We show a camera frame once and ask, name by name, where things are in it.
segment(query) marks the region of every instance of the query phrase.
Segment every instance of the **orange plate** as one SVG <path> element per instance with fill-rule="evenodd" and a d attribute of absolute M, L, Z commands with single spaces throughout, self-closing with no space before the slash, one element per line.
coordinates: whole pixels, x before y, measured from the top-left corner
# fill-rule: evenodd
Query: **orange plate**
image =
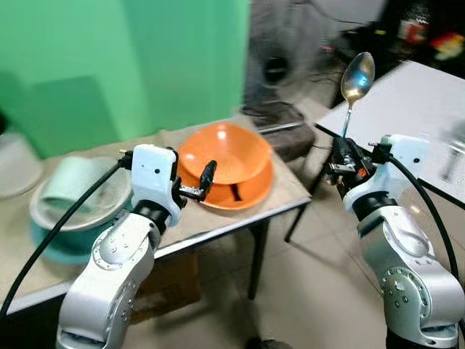
<path fill-rule="evenodd" d="M 198 187 L 199 179 L 192 176 L 181 164 L 178 166 L 178 175 L 182 178 L 183 185 Z M 246 209 L 267 197 L 272 181 L 273 166 L 269 160 L 264 169 L 250 180 L 232 185 L 213 184 L 202 204 L 217 209 Z"/>
<path fill-rule="evenodd" d="M 212 124 L 179 147 L 184 168 L 199 178 L 210 160 L 218 163 L 215 184 L 244 182 L 258 175 L 270 160 L 271 146 L 253 132 L 227 122 Z"/>

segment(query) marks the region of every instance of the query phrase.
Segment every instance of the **cardboard box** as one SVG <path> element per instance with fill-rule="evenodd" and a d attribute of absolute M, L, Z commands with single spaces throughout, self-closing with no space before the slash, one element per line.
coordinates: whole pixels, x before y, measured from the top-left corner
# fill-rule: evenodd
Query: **cardboard box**
<path fill-rule="evenodd" d="M 131 324 L 182 308 L 200 298 L 198 264 L 194 253 L 155 262 L 136 295 Z"/>

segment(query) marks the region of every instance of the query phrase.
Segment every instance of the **beige tablecloth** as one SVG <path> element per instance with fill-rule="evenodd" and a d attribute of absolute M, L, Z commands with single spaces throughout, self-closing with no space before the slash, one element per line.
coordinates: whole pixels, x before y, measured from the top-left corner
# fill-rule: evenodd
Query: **beige tablecloth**
<path fill-rule="evenodd" d="M 253 129 L 251 123 L 244 116 L 236 116 L 229 122 Z M 141 143 L 172 146 L 177 148 L 179 144 L 202 126 L 188 127 L 173 132 L 161 131 L 155 135 L 141 137 L 135 140 L 103 145 L 87 151 L 76 151 L 64 156 L 50 158 L 44 161 L 45 171 L 41 181 L 48 178 L 54 171 L 59 161 L 66 156 L 112 156 L 118 159 L 121 154 L 118 149 L 132 149 Z M 199 233 L 217 228 L 227 227 L 245 219 L 257 219 L 264 213 L 275 211 L 289 204 L 302 202 L 309 198 L 308 192 L 295 178 L 287 166 L 276 156 L 272 156 L 274 180 L 269 196 L 259 205 L 250 209 L 236 212 L 226 212 L 218 209 L 206 208 L 202 204 L 190 201 L 182 210 L 182 218 L 179 224 L 170 228 L 163 236 L 161 247 L 168 246 Z M 28 205 L 33 190 L 21 196 L 0 201 L 0 300 L 2 300 L 15 276 L 32 254 L 35 246 L 29 233 Z M 17 297 L 33 294 L 48 289 L 64 281 L 71 280 L 78 275 L 82 267 L 69 267 L 58 265 L 41 258 L 33 266 L 26 276 L 23 285 L 17 293 Z"/>

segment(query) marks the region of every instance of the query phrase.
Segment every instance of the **white container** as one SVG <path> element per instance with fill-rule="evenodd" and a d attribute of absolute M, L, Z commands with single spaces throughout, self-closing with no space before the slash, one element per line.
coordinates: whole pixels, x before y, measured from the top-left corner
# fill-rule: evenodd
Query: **white container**
<path fill-rule="evenodd" d="M 0 135 L 0 198 L 31 189 L 41 173 L 42 163 L 22 135 Z"/>

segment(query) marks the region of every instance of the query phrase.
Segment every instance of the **electric fan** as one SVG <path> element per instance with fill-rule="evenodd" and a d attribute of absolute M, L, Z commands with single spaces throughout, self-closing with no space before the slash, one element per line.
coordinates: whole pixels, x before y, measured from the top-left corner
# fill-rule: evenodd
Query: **electric fan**
<path fill-rule="evenodd" d="M 318 61 L 323 25 L 310 1 L 253 1 L 242 110 L 261 133 L 303 124 L 293 103 Z"/>

